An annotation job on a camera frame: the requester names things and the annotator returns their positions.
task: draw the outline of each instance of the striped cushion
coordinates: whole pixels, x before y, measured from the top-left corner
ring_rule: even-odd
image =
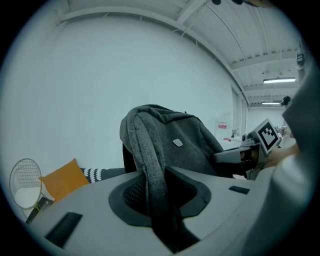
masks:
[[[84,176],[90,183],[103,181],[109,178],[113,178],[122,174],[125,174],[125,168],[115,169],[98,169],[98,168],[81,168]]]

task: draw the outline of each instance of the black mesh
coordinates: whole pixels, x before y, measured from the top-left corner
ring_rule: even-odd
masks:
[[[169,197],[174,206],[179,209],[197,195],[197,189],[171,172],[166,173],[165,183]],[[123,194],[125,203],[135,211],[147,215],[146,178],[128,187]]]
[[[125,203],[135,211],[147,215],[146,178],[128,187],[123,194]]]
[[[165,183],[169,197],[177,209],[188,203],[197,195],[197,189],[195,186],[185,182],[183,179],[171,172],[165,173]]]

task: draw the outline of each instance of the white ceiling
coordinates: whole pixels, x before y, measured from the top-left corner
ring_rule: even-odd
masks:
[[[263,84],[264,79],[297,77],[299,33],[275,8],[222,0],[60,0],[61,21],[125,13],[158,20],[206,47],[229,71],[251,106],[293,96],[296,82]]]

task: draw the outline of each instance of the yellow pillow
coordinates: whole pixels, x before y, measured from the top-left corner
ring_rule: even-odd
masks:
[[[55,202],[77,188],[89,184],[75,158],[60,169],[45,177],[40,177],[39,180],[44,183],[46,190],[55,199]]]

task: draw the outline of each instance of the red sign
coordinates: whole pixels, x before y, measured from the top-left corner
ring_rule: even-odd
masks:
[[[226,122],[218,122],[218,128],[227,129],[227,123]]]

